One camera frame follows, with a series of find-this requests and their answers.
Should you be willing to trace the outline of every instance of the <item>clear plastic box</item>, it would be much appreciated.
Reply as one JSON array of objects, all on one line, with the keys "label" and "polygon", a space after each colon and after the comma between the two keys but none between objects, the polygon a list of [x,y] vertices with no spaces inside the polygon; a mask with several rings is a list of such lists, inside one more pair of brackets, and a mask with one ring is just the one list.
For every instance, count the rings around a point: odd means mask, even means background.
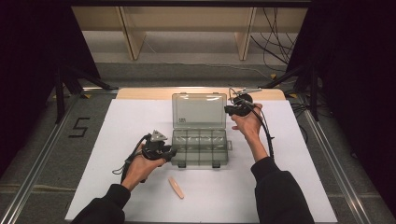
[{"label": "clear plastic box", "polygon": [[177,93],[172,96],[174,131],[172,147],[177,154],[172,164],[179,168],[228,163],[225,132],[227,95]]}]

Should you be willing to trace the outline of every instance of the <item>black jacket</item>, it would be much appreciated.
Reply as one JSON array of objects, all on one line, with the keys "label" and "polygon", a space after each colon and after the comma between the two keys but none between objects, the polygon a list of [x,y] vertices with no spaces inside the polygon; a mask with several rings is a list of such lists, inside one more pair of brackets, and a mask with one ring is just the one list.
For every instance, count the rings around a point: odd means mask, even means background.
[{"label": "black jacket", "polygon": [[[260,223],[314,223],[303,192],[291,173],[280,171],[272,158],[257,161],[251,172],[257,181],[255,194]],[[122,208],[130,197],[128,189],[113,184],[105,197],[93,199],[72,223],[123,223]]]}]

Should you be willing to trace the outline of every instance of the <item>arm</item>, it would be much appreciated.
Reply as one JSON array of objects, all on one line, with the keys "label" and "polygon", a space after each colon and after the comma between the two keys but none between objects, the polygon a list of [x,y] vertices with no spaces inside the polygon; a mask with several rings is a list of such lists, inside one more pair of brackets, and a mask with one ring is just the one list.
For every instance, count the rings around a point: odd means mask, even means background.
[{"label": "arm", "polygon": [[122,208],[131,197],[131,191],[147,179],[149,174],[158,166],[165,164],[165,159],[149,161],[142,155],[136,156],[132,161],[127,175],[122,183],[110,186],[103,198],[93,199],[72,221],[73,224],[97,223],[117,224],[123,223],[125,214]]},{"label": "arm", "polygon": [[[260,114],[262,105],[255,104]],[[232,115],[234,130],[247,140],[255,164],[251,172],[256,178],[256,205],[260,223],[314,223],[303,192],[287,171],[280,171],[274,159],[268,157],[260,140],[261,124],[253,113],[245,117]]]}]

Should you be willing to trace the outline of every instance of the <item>white paper sheet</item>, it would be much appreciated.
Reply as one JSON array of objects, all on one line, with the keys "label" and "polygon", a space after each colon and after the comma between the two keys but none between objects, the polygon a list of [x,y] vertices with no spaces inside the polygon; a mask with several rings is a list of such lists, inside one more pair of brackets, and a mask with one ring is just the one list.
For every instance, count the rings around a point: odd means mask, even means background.
[{"label": "white paper sheet", "polygon": [[[290,171],[308,202],[316,222],[335,223],[336,217],[304,143],[288,101],[263,101],[276,164]],[[139,184],[125,205],[126,221],[172,223],[258,223],[254,197],[254,163],[243,135],[233,131],[227,118],[227,138],[233,143],[229,163],[220,170],[180,170],[170,162],[157,168]],[[120,183],[111,171],[120,168],[140,138],[153,130],[171,144],[172,102],[170,100],[113,100],[95,143],[92,155],[66,215],[72,220],[93,198],[103,197],[108,187]],[[262,131],[262,141],[266,139]],[[179,199],[167,178],[181,186]]]}]

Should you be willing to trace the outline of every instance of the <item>cable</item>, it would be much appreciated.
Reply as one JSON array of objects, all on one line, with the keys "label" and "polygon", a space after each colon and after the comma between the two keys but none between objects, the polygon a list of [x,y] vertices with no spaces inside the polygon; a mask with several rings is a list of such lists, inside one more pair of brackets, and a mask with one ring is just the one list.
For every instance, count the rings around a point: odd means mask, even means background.
[{"label": "cable", "polygon": [[[271,52],[271,51],[269,51],[268,49],[266,49],[266,46],[267,46],[267,44],[268,44],[268,42],[265,44],[265,47],[263,47],[263,46],[261,46],[254,38],[253,38],[253,36],[250,36],[252,39],[253,39],[253,41],[254,42],[256,42],[256,44],[258,44],[263,50],[266,50],[267,52]],[[279,58],[279,57],[277,57],[274,53],[272,53],[276,58],[278,58],[282,63],[284,63],[284,64],[287,64],[285,61],[283,61],[281,58]],[[273,68],[273,67],[271,67],[270,65],[268,65],[267,64],[267,62],[265,61],[265,53],[263,53],[262,54],[262,61],[264,62],[264,65],[267,67],[267,68],[269,68],[269,69],[271,69],[271,70],[274,70],[274,71],[277,71],[277,72],[286,72],[286,70],[280,70],[280,69],[276,69],[276,68]]]},{"label": "cable", "polygon": [[[129,155],[128,158],[130,158],[131,156],[133,157],[136,154],[137,149],[139,148],[140,144],[143,142],[143,140],[145,140],[148,136],[144,135],[139,142],[136,144],[136,147],[134,148],[134,151],[131,153],[131,155]],[[122,172],[124,171],[125,168],[125,163],[121,166],[120,169],[118,170],[113,170],[111,173],[113,173],[114,175],[120,175],[122,174]]]},{"label": "cable", "polygon": [[[155,51],[155,50],[151,47],[151,45],[150,45],[146,40],[143,39],[143,42],[151,49],[152,52],[154,52],[155,54],[158,54],[157,51]],[[260,75],[262,75],[263,77],[265,77],[265,78],[267,78],[268,80],[271,80],[271,81],[272,81],[272,79],[271,79],[270,77],[268,77],[267,75],[263,74],[261,71],[259,71],[259,70],[257,70],[257,69],[254,69],[254,68],[235,67],[235,66],[228,65],[228,64],[169,63],[169,62],[165,62],[164,60],[161,60],[161,59],[159,59],[159,61],[162,62],[162,63],[166,63],[166,64],[205,65],[205,66],[208,66],[208,67],[230,67],[230,68],[238,69],[238,70],[248,70],[248,71],[257,72],[257,73],[259,73]]]},{"label": "cable", "polygon": [[271,25],[270,19],[268,18],[267,13],[265,12],[265,8],[263,8],[262,11],[263,11],[264,16],[265,16],[265,18],[267,19],[268,24],[269,24],[269,26],[270,26],[270,28],[271,28],[271,34],[274,34],[274,36],[275,36],[275,38],[276,38],[276,40],[277,40],[277,43],[278,43],[278,45],[279,45],[280,52],[282,53],[282,56],[284,57],[285,61],[287,62],[288,59],[286,59],[286,58],[288,58],[288,57],[285,57],[286,51],[285,51],[283,48],[280,47],[280,46],[282,46],[282,45],[280,44],[279,36],[278,36],[278,34],[277,34],[277,24],[276,24],[277,7],[274,8],[274,24],[273,24],[273,25]]},{"label": "cable", "polygon": [[[270,25],[271,30],[273,31],[272,26],[271,26],[271,22],[268,20],[268,17],[266,16],[266,14],[265,14],[265,17],[267,18],[268,24]],[[268,36],[268,40],[271,39],[272,33],[273,33],[273,32],[271,32],[270,35]],[[267,49],[267,46],[268,46],[268,41],[265,43],[264,48]],[[267,64],[267,62],[265,61],[265,53],[262,54],[262,61],[264,62],[265,66],[267,66],[268,68],[270,68],[270,69],[272,69],[272,70],[274,70],[274,71],[286,72],[286,71],[284,71],[284,70],[279,70],[279,69],[275,69],[275,68],[270,67],[270,66]]]},{"label": "cable", "polygon": [[291,40],[291,38],[290,38],[290,36],[288,35],[288,33],[285,33],[285,35],[288,37],[288,39],[289,39],[290,43],[291,43],[291,44],[293,44],[293,43],[294,43],[294,41],[292,41],[292,40]]},{"label": "cable", "polygon": [[303,131],[303,133],[305,134],[306,138],[305,138],[305,143],[308,143],[308,132],[306,131],[305,128],[303,128],[303,126],[301,126],[300,124],[298,125],[300,127],[300,129]]},{"label": "cable", "polygon": [[288,64],[288,62],[284,61],[283,59],[279,58],[276,54],[274,54],[273,52],[271,52],[270,50],[266,49],[265,47],[263,47],[261,44],[259,44],[256,39],[254,39],[254,37],[251,35],[250,38],[264,51],[270,53],[272,56],[276,57],[277,59],[279,59],[282,63],[284,64]]},{"label": "cable", "polygon": [[296,42],[297,42],[297,38],[298,38],[298,35],[296,36],[296,38],[294,39],[294,41],[291,42],[291,46],[290,46],[290,49],[288,50],[288,54],[290,54],[290,51],[294,49],[294,45],[295,45]]},{"label": "cable", "polygon": [[[232,99],[231,97],[231,91],[233,91],[234,94],[236,94],[237,96],[241,95],[236,93],[236,91],[233,88],[229,88],[229,94],[230,94],[230,100]],[[272,139],[273,137],[271,137],[271,134],[269,133],[269,128],[268,128],[268,124],[267,124],[267,120],[265,119],[264,113],[261,111],[262,113],[262,119],[260,118],[260,116],[257,114],[256,111],[254,111],[254,107],[257,106],[253,106],[251,107],[246,100],[242,100],[241,104],[243,104],[244,106],[246,106],[251,112],[253,112],[253,114],[256,116],[256,118],[259,120],[260,124],[262,125],[262,128],[264,129],[265,132],[265,136],[267,138],[267,143],[268,143],[268,151],[270,154],[270,157],[274,157],[274,150],[273,150],[273,145],[272,145]]]},{"label": "cable", "polygon": [[[260,35],[261,35],[262,38],[263,38],[265,41],[267,41],[268,43],[270,43],[270,44],[272,44],[272,45],[275,45],[275,46],[281,46],[281,45],[279,45],[279,44],[277,44],[277,43],[274,43],[274,42],[270,41],[269,39],[267,39],[262,33],[260,33]],[[291,49],[291,48],[286,47],[286,46],[281,46],[281,47],[282,47],[282,48],[285,48],[285,49]]]},{"label": "cable", "polygon": [[298,117],[300,117],[303,113],[304,113],[304,111],[301,111],[300,114],[298,114],[298,115],[296,116],[296,119],[297,119]]}]

